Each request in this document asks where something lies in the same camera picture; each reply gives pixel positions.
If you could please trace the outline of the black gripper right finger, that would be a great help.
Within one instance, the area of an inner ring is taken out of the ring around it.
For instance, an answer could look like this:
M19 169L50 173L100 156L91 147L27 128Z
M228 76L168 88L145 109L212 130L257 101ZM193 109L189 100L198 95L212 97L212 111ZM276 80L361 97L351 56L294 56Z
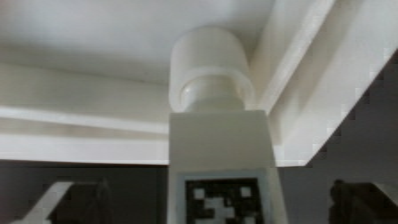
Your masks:
M338 179L331 199L329 224L398 224L398 184Z

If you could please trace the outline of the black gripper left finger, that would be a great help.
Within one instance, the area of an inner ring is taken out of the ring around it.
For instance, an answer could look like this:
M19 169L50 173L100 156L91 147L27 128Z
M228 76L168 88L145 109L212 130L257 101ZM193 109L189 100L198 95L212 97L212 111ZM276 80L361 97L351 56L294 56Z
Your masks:
M113 224L107 182L56 182L26 217L11 224Z

